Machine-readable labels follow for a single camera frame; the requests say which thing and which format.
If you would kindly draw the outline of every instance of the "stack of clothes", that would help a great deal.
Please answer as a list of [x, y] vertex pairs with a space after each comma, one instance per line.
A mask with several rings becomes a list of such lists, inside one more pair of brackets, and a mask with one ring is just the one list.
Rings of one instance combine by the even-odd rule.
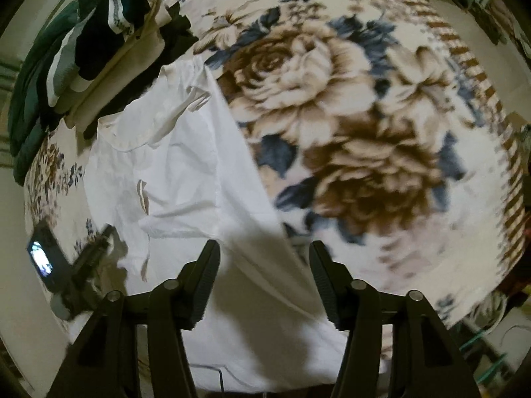
[[14, 87], [8, 129], [17, 183], [61, 118], [89, 137], [100, 113], [121, 110], [186, 52], [197, 40], [189, 28], [179, 5], [162, 0], [68, 4], [37, 36]]

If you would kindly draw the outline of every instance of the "beige garment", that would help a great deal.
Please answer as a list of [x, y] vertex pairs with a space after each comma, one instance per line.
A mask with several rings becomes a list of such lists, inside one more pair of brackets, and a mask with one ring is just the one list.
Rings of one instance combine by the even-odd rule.
[[159, 29], [171, 20], [164, 2], [156, 0], [144, 26], [124, 43], [88, 88], [81, 94], [71, 91], [61, 96], [54, 110], [70, 111], [65, 116], [69, 128], [85, 131], [116, 94], [155, 62], [164, 49]]

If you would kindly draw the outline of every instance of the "white garment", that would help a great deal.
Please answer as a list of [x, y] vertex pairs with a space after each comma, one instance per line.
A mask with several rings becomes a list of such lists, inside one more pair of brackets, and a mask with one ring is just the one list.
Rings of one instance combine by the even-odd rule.
[[[118, 267], [128, 294], [175, 277], [217, 239], [212, 296], [183, 338], [189, 362], [222, 368], [226, 388], [335, 381], [346, 337], [326, 319], [201, 58], [164, 66], [144, 96], [100, 118], [84, 176], [92, 217], [98, 228], [113, 224], [127, 246]], [[147, 361], [145, 348], [140, 355]], [[198, 387], [219, 389], [217, 373], [192, 375]]]

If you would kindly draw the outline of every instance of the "brown and white striped trim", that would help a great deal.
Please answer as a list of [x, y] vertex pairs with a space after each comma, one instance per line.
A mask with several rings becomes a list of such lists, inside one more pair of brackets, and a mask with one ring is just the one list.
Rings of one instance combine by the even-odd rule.
[[500, 256], [500, 270], [505, 274], [517, 262], [524, 247], [524, 202], [522, 195], [522, 170], [520, 155], [512, 128], [506, 119], [505, 111], [479, 62], [465, 42], [451, 25], [441, 18], [426, 0], [398, 0], [407, 5], [419, 20], [430, 28], [431, 32], [447, 46], [452, 57], [463, 68], [474, 84], [477, 100], [481, 104], [490, 131], [500, 139], [506, 152], [506, 160], [501, 163], [506, 172], [505, 199], [503, 217], [500, 223], [504, 244]]

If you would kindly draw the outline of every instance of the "floor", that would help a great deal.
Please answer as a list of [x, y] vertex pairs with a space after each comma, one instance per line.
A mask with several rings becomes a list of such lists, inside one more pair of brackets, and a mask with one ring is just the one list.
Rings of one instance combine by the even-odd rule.
[[[59, 2], [60, 0], [26, 0], [5, 34], [0, 37], [0, 49], [4, 56], [22, 60], [42, 24]], [[531, 103], [531, 71], [516, 48], [510, 42], [505, 45], [492, 44], [474, 18], [450, 0], [431, 2], [476, 54], [496, 87], [506, 111], [516, 111], [531, 121], [531, 106], [528, 105]], [[8, 173], [9, 171], [2, 169], [0, 176], [7, 181], [10, 179]], [[0, 263], [0, 283], [4, 286], [10, 283], [0, 291], [0, 335], [35, 389], [35, 396], [44, 396], [64, 354], [66, 338], [54, 322], [51, 312], [43, 305], [39, 283], [29, 261], [9, 265], [10, 259], [26, 258], [22, 191], [9, 182], [12, 180], [2, 182], [0, 199], [0, 229], [3, 236], [12, 241], [10, 247], [0, 248], [0, 259], [4, 262]], [[18, 237], [11, 238], [10, 232], [18, 232]], [[47, 340], [39, 339], [39, 336], [46, 336]]]

